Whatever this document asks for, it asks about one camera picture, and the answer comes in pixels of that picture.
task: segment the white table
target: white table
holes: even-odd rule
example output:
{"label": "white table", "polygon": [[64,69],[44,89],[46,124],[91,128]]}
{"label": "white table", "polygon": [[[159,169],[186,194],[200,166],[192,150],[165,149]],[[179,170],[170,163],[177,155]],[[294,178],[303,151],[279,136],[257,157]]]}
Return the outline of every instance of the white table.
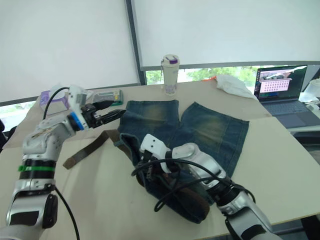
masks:
{"label": "white table", "polygon": [[[250,120],[232,179],[253,192],[258,206],[273,224],[320,213],[320,191],[317,190],[320,166],[276,118],[268,116],[257,101],[228,95],[215,89],[212,82],[179,84],[176,98],[185,99],[184,103],[180,101],[180,114],[195,99],[187,95],[190,86],[194,89],[205,86],[207,95],[199,97],[200,104]],[[126,99],[171,99],[162,95],[159,86],[122,90]],[[185,220],[166,206],[153,212],[157,200],[130,176],[134,169],[131,162],[109,140],[71,170],[62,167],[67,157],[91,141],[91,138],[66,141],[56,168],[57,186],[74,213],[82,239],[188,240],[228,232],[224,217],[215,205],[201,224]],[[0,216],[5,216],[10,202],[21,154],[21,147],[7,147],[0,154]],[[41,239],[74,238],[70,217],[59,202],[58,222],[45,231]]]}

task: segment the blue ring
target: blue ring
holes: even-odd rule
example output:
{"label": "blue ring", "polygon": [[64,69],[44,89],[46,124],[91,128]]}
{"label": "blue ring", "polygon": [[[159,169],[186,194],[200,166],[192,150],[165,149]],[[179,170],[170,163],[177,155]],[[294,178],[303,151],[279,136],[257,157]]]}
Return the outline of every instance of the blue ring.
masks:
{"label": "blue ring", "polygon": [[80,130],[85,130],[84,127],[82,126],[79,118],[77,117],[77,115],[75,114],[75,112],[71,112],[70,115],[73,117],[74,121],[76,122],[76,124],[78,125],[78,127],[80,128]]}

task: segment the monitor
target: monitor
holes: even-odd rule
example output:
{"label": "monitor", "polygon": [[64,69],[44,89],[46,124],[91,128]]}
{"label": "monitor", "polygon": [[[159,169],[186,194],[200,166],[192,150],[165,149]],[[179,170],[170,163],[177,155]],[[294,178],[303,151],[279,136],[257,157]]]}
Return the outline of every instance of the monitor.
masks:
{"label": "monitor", "polygon": [[298,99],[306,70],[306,65],[259,68],[254,95],[260,102]]}

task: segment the white roller blind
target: white roller blind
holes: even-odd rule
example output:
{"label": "white roller blind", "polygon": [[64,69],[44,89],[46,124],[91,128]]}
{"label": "white roller blind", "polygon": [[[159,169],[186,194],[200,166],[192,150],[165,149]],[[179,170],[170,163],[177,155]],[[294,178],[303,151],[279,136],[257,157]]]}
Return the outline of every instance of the white roller blind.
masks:
{"label": "white roller blind", "polygon": [[141,68],[320,61],[320,0],[134,0]]}
{"label": "white roller blind", "polygon": [[124,0],[0,0],[0,102],[138,83]]}

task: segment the laptop keyboard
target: laptop keyboard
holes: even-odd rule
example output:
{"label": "laptop keyboard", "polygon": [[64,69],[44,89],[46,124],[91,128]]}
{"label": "laptop keyboard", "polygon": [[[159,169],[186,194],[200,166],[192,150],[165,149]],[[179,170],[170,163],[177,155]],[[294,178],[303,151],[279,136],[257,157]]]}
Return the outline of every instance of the laptop keyboard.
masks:
{"label": "laptop keyboard", "polygon": [[309,110],[299,101],[286,102],[286,103],[275,103],[275,104],[264,104],[265,109],[268,110],[272,115],[284,115],[284,114],[295,114],[308,112]]}

